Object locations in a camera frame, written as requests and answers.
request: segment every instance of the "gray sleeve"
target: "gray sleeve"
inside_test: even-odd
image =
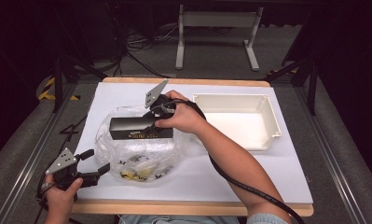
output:
[[[247,224],[287,224],[287,222],[269,213],[257,213],[247,219]]]

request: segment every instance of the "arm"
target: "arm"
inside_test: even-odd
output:
[[[184,99],[176,91],[167,96]],[[208,150],[218,166],[232,178],[266,192],[279,201],[282,197],[258,161],[244,148],[215,129],[191,107],[178,104],[172,118],[156,121],[157,127],[173,127],[185,133],[195,134]],[[289,215],[276,205],[252,193],[229,184],[247,208],[248,217],[257,213],[271,213],[290,223]]]
[[[47,183],[54,183],[54,177],[48,175],[46,177]],[[48,201],[48,215],[45,223],[65,224],[68,223],[70,213],[72,212],[73,199],[78,189],[83,183],[82,178],[76,179],[72,185],[63,191],[56,187],[52,187],[46,192]]]

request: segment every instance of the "left hand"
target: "left hand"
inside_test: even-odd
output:
[[[55,183],[53,175],[46,176],[46,183]],[[68,223],[72,212],[74,196],[83,184],[83,179],[76,179],[67,190],[52,187],[47,190],[48,216],[45,223]]]

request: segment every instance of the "hand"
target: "hand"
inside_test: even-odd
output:
[[[189,101],[177,91],[169,91],[165,95],[171,99]],[[170,119],[160,119],[155,123],[159,128],[175,128],[184,133],[197,133],[199,130],[202,130],[204,124],[207,124],[206,120],[192,107],[183,103],[176,104],[173,117]]]
[[[47,175],[46,183],[54,184],[54,176]],[[52,187],[47,190],[48,216],[45,223],[68,223],[74,203],[74,196],[83,184],[83,179],[76,179],[66,190]]]

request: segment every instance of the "clear plastic bag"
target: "clear plastic bag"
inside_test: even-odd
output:
[[[142,105],[123,106],[111,111],[102,122],[95,139],[95,158],[100,164],[110,162],[110,172],[117,177],[151,181],[170,172],[180,162],[181,149],[189,135],[173,129],[173,138],[113,140],[109,132],[111,118],[141,117],[148,110]]]

